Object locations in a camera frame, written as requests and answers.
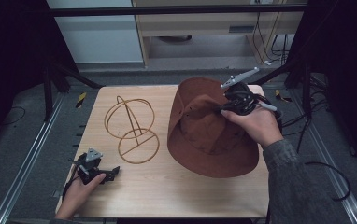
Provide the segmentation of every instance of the hat crown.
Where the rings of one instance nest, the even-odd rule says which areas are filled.
[[[230,125],[217,109],[219,105],[206,94],[196,96],[185,106],[180,120],[184,138],[194,148],[208,155],[226,153],[244,135],[243,129]]]

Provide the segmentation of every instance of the forearm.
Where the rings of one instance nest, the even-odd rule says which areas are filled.
[[[342,223],[334,203],[316,185],[287,140],[264,148],[274,223]]]

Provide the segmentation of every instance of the person's right hand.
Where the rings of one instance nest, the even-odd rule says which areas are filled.
[[[228,120],[242,127],[262,147],[283,139],[275,115],[260,105],[246,116],[228,110],[223,110],[221,113]]]

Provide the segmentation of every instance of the hand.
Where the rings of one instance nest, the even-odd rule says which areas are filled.
[[[242,127],[262,147],[267,147],[283,139],[274,114],[259,105],[246,116],[240,116],[227,110],[223,110],[221,113],[228,120]]]
[[[91,195],[105,177],[106,174],[100,174],[87,185],[84,185],[82,180],[76,174],[74,181],[71,183],[70,188],[68,188],[67,193],[64,196],[64,200],[56,213],[55,218],[66,220],[72,219],[77,210],[88,200],[89,195]]]

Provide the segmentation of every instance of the hat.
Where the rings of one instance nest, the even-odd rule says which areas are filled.
[[[218,109],[228,102],[221,83],[193,77],[178,85],[170,114],[167,148],[187,169],[209,177],[245,175],[258,163],[257,143]]]

